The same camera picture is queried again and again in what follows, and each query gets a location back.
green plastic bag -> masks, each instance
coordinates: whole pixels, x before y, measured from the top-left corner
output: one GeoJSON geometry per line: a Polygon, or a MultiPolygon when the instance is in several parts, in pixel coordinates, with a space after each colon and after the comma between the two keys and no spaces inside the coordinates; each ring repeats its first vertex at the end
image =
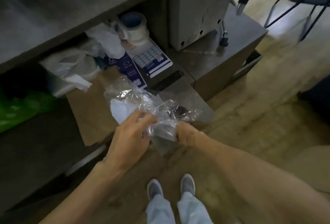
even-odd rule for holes
{"type": "Polygon", "coordinates": [[[54,109],[56,98],[49,93],[28,91],[25,98],[9,100],[0,89],[0,132],[24,122],[38,113],[54,109]]]}

hand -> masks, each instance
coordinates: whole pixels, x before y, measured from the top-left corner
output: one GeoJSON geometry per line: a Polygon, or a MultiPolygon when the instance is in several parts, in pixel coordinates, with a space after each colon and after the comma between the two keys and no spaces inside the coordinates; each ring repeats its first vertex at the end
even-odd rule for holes
{"type": "Polygon", "coordinates": [[[105,163],[124,172],[129,170],[148,149],[150,136],[144,131],[156,122],[155,116],[134,111],[116,128],[105,163]]]}
{"type": "Polygon", "coordinates": [[[200,134],[200,131],[186,122],[177,125],[177,139],[184,146],[196,146],[200,134]]]}

person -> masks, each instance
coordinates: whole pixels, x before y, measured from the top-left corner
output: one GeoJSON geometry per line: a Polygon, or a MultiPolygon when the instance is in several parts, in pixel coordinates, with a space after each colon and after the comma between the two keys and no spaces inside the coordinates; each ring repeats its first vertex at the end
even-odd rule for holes
{"type": "MultiPolygon", "coordinates": [[[[116,128],[105,159],[40,223],[91,222],[100,202],[146,152],[150,137],[144,131],[156,121],[151,114],[133,112],[116,128]]],[[[180,144],[194,147],[209,157],[246,202],[279,223],[330,223],[329,202],[292,174],[209,138],[188,123],[177,126],[177,137],[180,144]]],[[[157,180],[148,184],[147,195],[150,199],[147,223],[175,223],[171,206],[157,180]]],[[[178,208],[182,224],[212,223],[204,205],[195,197],[195,184],[190,175],[181,180],[178,208]]]]}

light blue pants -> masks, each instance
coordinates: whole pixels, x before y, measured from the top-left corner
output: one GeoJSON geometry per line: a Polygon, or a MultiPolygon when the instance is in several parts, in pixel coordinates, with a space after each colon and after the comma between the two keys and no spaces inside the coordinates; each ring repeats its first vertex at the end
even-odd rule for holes
{"type": "MultiPolygon", "coordinates": [[[[182,224],[212,224],[203,203],[191,193],[185,192],[178,202],[182,224]]],[[[147,224],[175,224],[170,202],[162,195],[156,195],[146,208],[147,224]]]]}

shoe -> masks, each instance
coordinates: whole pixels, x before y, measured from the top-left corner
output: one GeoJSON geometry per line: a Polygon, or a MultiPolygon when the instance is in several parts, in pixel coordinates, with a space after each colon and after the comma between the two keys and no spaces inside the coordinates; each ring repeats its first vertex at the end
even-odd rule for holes
{"type": "Polygon", "coordinates": [[[195,196],[195,182],[192,176],[188,173],[186,173],[181,179],[180,192],[181,195],[183,195],[184,192],[189,192],[195,196]]]}
{"type": "Polygon", "coordinates": [[[148,193],[148,198],[150,201],[155,197],[155,195],[160,194],[164,196],[162,186],[160,185],[159,181],[156,179],[152,179],[148,183],[146,187],[146,191],[148,193]]]}

